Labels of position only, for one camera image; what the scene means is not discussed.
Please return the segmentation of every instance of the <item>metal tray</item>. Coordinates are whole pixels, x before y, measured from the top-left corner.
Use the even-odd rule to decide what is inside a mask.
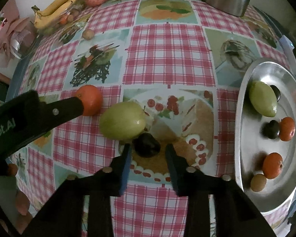
[[[252,81],[275,85],[281,92],[274,118],[257,113],[250,103],[247,87]],[[284,204],[296,190],[296,133],[291,141],[270,140],[260,134],[264,122],[292,117],[296,123],[296,80],[284,67],[271,59],[261,58],[248,68],[238,96],[235,121],[235,176],[237,184],[262,214],[269,214]],[[262,172],[266,154],[278,152],[283,158],[281,174],[267,180],[261,192],[250,189],[253,174]]]

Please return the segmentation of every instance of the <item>white power strip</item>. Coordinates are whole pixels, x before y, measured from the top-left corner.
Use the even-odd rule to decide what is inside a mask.
[[[279,41],[283,47],[284,54],[288,59],[291,72],[296,76],[296,59],[293,53],[294,45],[286,36],[282,36]]]

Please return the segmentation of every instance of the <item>banana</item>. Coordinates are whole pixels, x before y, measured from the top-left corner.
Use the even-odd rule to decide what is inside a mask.
[[[68,0],[63,5],[61,5],[57,10],[55,10],[51,15],[41,16],[38,11],[35,12],[34,26],[37,29],[46,28],[53,20],[58,18],[71,4],[76,0]]]
[[[68,0],[55,0],[45,10],[40,11],[36,5],[32,7],[32,10],[40,16],[46,17],[53,14],[60,6],[62,6]]]

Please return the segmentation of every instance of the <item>black fruit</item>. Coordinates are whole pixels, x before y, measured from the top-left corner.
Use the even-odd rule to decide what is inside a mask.
[[[262,135],[269,139],[276,139],[280,134],[280,124],[276,120],[266,123],[262,129]]]
[[[272,88],[272,90],[273,90],[273,92],[274,92],[274,94],[276,96],[276,100],[279,101],[280,98],[281,98],[281,92],[280,92],[280,90],[276,86],[274,86],[274,85],[270,85],[270,87]]]
[[[160,143],[150,134],[142,133],[133,140],[135,152],[143,158],[151,158],[160,152]]]

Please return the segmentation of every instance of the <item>table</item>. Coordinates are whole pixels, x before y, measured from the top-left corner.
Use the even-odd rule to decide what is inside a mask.
[[[239,18],[201,0],[110,0],[79,17],[43,38],[19,93],[35,89],[49,103],[92,84],[103,93],[100,114],[136,100],[148,119],[158,115],[145,130],[162,145],[171,140],[206,174],[232,176],[236,103],[246,69],[259,57],[289,68],[278,37],[257,10],[249,6]],[[85,28],[95,31],[90,41],[81,38]],[[86,62],[95,52],[103,56]],[[73,119],[13,155],[18,186],[36,210],[67,175],[91,175],[119,154],[123,143],[104,138],[98,120]],[[83,235],[88,198],[85,203]],[[210,203],[215,236],[212,197]],[[172,190],[162,152],[149,160],[133,155],[127,190],[111,204],[116,236],[183,236],[187,199]],[[274,229],[290,204],[265,216]]]

